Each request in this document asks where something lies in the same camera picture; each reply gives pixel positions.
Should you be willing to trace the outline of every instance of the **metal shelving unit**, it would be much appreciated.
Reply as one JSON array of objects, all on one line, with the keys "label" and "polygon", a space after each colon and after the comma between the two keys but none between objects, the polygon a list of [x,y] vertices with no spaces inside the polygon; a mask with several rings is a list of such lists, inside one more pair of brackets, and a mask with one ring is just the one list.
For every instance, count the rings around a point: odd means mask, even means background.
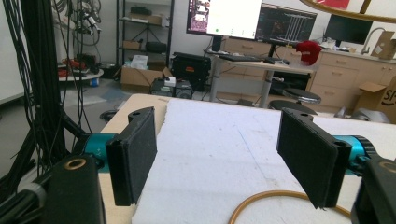
[{"label": "metal shelving unit", "polygon": [[[154,39],[158,42],[161,42],[159,38],[155,35],[155,33],[152,31],[151,27],[161,27],[160,25],[157,24],[152,24],[152,23],[145,23],[145,22],[139,22],[139,21],[131,21],[131,20],[125,20],[124,18],[129,16],[126,15],[125,13],[125,6],[126,3],[137,3],[137,4],[152,4],[152,5],[160,5],[160,6],[170,6],[170,24],[166,29],[168,29],[168,34],[167,34],[167,43],[166,43],[166,52],[165,52],[165,60],[166,60],[166,66],[169,65],[169,60],[170,60],[170,47],[171,47],[171,39],[172,39],[172,18],[173,18],[173,10],[174,10],[174,2],[175,0],[162,0],[162,1],[141,1],[141,0],[117,0],[117,28],[116,28],[116,63],[117,66],[122,66],[123,62],[125,61],[125,51],[127,50],[134,50],[134,51],[140,51],[140,52],[145,52],[144,50],[139,50],[139,49],[125,49],[122,46],[122,41],[125,39],[136,39],[140,35],[146,32],[146,40],[149,41],[149,34],[151,34]],[[135,37],[132,38],[127,38],[125,34],[125,29],[127,26],[136,24],[136,25],[144,25],[144,29],[136,35]]]}]

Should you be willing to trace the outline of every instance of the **cardboard box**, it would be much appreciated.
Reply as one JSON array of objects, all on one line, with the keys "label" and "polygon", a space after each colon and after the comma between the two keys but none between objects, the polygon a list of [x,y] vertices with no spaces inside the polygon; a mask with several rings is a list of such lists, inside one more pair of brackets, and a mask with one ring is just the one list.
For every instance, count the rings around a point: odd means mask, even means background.
[{"label": "cardboard box", "polygon": [[355,111],[359,108],[381,111],[391,123],[396,124],[396,77],[388,86],[365,82],[359,88],[363,94],[355,106]]},{"label": "cardboard box", "polygon": [[121,88],[124,91],[149,94],[151,83],[157,77],[171,77],[172,74],[167,67],[162,71],[142,70],[131,67],[121,69]]},{"label": "cardboard box", "polygon": [[380,59],[393,59],[396,53],[396,39],[392,39],[394,34],[392,31],[382,32],[371,55]]},{"label": "cardboard box", "polygon": [[124,40],[122,47],[125,49],[140,49],[140,43],[133,40]]},{"label": "cardboard box", "polygon": [[129,16],[131,19],[146,20],[150,24],[155,24],[160,26],[163,25],[163,17],[161,16],[149,16],[149,15],[142,15],[136,13],[130,13]]},{"label": "cardboard box", "polygon": [[165,61],[148,61],[148,69],[154,71],[163,71],[166,67]]}]

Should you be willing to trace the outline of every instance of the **keyboard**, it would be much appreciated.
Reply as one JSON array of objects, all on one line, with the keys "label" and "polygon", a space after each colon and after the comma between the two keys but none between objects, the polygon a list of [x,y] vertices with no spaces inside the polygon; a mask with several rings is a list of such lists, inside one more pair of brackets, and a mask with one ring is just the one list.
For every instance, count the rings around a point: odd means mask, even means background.
[{"label": "keyboard", "polygon": [[232,62],[260,62],[261,60],[253,56],[244,55],[220,55],[221,59],[232,61]]}]

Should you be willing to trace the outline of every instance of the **red object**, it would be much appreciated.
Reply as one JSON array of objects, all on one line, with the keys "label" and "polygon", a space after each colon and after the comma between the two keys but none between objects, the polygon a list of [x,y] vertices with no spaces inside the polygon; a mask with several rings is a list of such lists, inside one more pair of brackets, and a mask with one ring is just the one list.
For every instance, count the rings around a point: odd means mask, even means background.
[{"label": "red object", "polygon": [[67,60],[67,59],[63,59],[62,60],[62,63],[63,64],[67,64],[67,62],[69,62],[69,66],[70,67],[72,67],[72,68],[74,68],[74,69],[86,69],[87,68],[87,66],[85,65],[85,63],[84,62],[79,62],[78,60],[76,60],[76,59],[72,59],[72,60]]},{"label": "red object", "polygon": [[320,3],[328,7],[347,9],[347,5],[349,5],[349,0],[325,0],[320,1]]},{"label": "red object", "polygon": [[296,50],[301,52],[301,61],[304,65],[312,65],[317,61],[321,47],[316,42],[306,40],[298,43]]}]

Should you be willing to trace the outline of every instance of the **white tabletop surface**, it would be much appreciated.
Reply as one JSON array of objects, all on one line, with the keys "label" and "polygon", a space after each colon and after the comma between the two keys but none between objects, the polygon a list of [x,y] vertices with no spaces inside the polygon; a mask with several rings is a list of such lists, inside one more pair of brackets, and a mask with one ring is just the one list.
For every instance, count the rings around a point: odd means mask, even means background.
[{"label": "white tabletop surface", "polygon": [[[253,194],[303,191],[276,152],[279,120],[275,110],[172,99],[133,223],[227,223],[236,206]],[[396,157],[395,125],[320,117],[314,122],[330,134],[365,136],[380,155]],[[340,205],[350,210],[360,182],[345,177]],[[255,203],[238,221],[350,223],[289,198]]]}]

